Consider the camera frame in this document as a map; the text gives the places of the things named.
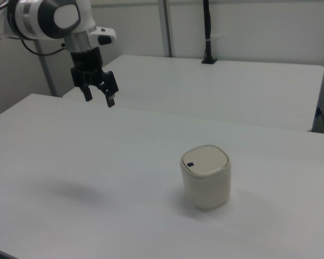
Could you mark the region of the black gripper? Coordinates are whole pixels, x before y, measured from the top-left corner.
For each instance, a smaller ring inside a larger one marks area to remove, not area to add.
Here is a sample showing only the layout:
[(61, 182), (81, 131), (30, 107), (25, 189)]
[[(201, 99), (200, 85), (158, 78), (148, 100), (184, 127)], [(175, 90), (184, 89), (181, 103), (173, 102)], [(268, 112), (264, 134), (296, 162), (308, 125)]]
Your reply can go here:
[(70, 54), (74, 65), (71, 69), (73, 84), (75, 87), (80, 87), (85, 100), (87, 102), (92, 100), (90, 85), (98, 86), (105, 95), (107, 106), (114, 106), (114, 97), (119, 88), (113, 72), (102, 70), (103, 60), (100, 48)]

